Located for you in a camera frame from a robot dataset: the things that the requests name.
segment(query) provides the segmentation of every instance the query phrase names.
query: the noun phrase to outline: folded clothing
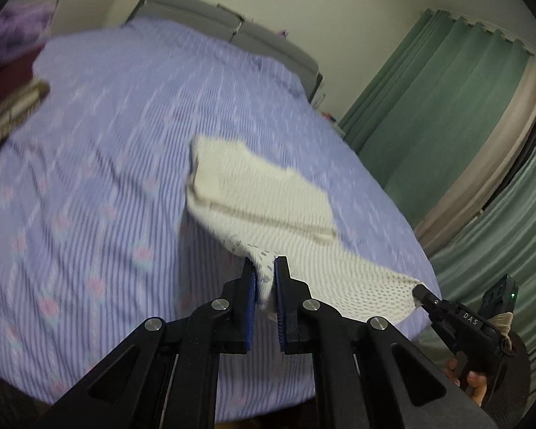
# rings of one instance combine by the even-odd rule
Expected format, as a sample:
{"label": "folded clothing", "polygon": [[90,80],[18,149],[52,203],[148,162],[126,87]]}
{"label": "folded clothing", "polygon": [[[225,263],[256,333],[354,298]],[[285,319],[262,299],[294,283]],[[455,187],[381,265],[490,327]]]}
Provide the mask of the folded clothing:
{"label": "folded clothing", "polygon": [[206,137],[193,140],[192,165],[188,210],[230,252],[252,260],[261,309],[276,309],[277,256],[287,257],[290,275],[307,282],[314,298],[345,317],[383,316],[396,324],[415,309],[412,290],[420,282],[345,250],[325,193],[298,173],[253,156],[243,143]]}

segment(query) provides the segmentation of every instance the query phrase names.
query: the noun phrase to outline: human hand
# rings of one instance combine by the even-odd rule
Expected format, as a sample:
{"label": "human hand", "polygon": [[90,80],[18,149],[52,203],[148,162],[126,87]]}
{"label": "human hand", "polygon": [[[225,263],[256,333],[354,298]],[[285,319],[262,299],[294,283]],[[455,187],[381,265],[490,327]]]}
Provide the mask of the human hand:
{"label": "human hand", "polygon": [[[458,360],[452,357],[443,372],[456,385],[460,385],[458,378],[455,377],[455,369],[457,368]],[[470,396],[471,400],[478,406],[482,404],[482,399],[486,394],[486,374],[470,371],[466,377],[467,383],[473,388],[473,393]]]}

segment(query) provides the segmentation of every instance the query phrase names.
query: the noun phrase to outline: gray headboard cushion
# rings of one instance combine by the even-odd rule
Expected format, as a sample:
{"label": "gray headboard cushion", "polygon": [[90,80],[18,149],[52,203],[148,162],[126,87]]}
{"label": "gray headboard cushion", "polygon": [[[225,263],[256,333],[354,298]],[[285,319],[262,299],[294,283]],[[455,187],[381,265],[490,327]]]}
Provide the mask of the gray headboard cushion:
{"label": "gray headboard cushion", "polygon": [[270,56],[296,73],[309,101],[321,81],[318,63],[288,40],[238,14],[200,0],[140,0],[128,21],[138,16],[172,19],[203,34],[229,41],[249,53]]}
{"label": "gray headboard cushion", "polygon": [[145,0],[133,15],[172,19],[203,34],[230,41],[240,18],[200,0]]}
{"label": "gray headboard cushion", "polygon": [[314,91],[318,63],[288,40],[277,36],[261,25],[245,21],[230,43],[249,53],[277,59],[298,75],[307,97]]}

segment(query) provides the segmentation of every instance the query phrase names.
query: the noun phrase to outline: bed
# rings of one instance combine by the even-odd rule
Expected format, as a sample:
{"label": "bed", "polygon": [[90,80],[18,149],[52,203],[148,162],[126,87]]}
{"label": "bed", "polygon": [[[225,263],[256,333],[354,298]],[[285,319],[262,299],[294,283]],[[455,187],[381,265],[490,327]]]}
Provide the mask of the bed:
{"label": "bed", "polygon": [[[347,249],[440,295],[406,220],[310,107],[307,71],[274,59],[303,65],[304,53],[270,51],[264,28],[243,31],[229,11],[239,20],[229,40],[179,24],[171,14],[187,10],[172,1],[50,41],[34,64],[50,94],[0,151],[0,377],[46,403],[145,318],[187,316],[239,276],[243,260],[184,209],[195,134],[244,140],[295,168],[327,191]],[[428,323],[416,310],[397,327],[412,339]],[[266,315],[248,355],[220,359],[218,421],[313,395],[311,360],[282,355]]]}

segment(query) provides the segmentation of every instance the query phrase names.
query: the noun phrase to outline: dark red fabric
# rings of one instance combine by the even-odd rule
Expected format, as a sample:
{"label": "dark red fabric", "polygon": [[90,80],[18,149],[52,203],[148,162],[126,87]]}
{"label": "dark red fabric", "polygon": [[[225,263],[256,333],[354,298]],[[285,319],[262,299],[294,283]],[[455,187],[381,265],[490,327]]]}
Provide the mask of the dark red fabric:
{"label": "dark red fabric", "polygon": [[32,65],[44,48],[41,45],[14,61],[0,66],[0,102],[33,77]]}

